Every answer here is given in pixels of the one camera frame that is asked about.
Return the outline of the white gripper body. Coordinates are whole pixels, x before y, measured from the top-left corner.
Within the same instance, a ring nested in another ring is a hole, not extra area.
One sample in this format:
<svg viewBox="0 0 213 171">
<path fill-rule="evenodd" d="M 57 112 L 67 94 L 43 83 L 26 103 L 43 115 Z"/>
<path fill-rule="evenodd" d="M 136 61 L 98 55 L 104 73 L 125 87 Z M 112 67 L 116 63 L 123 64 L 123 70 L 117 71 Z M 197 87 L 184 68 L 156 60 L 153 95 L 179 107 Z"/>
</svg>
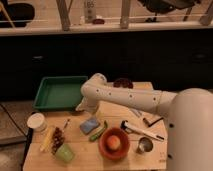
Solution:
<svg viewBox="0 0 213 171">
<path fill-rule="evenodd" d="M 75 108 L 76 111 L 86 111 L 91 114 L 97 112 L 100 102 L 98 100 L 83 97 L 82 101 Z"/>
</svg>

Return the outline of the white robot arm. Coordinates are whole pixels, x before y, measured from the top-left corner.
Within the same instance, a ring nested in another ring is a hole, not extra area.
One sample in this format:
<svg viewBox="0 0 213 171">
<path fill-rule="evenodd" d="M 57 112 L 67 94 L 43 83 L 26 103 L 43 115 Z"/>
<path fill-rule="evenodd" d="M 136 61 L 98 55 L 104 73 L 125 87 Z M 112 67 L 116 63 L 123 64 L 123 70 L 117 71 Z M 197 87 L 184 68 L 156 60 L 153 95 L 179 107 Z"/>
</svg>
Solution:
<svg viewBox="0 0 213 171">
<path fill-rule="evenodd" d="M 188 88 L 178 93 L 115 88 L 101 73 L 81 86 L 78 111 L 93 112 L 101 101 L 168 119 L 167 171 L 213 171 L 213 93 Z"/>
</svg>

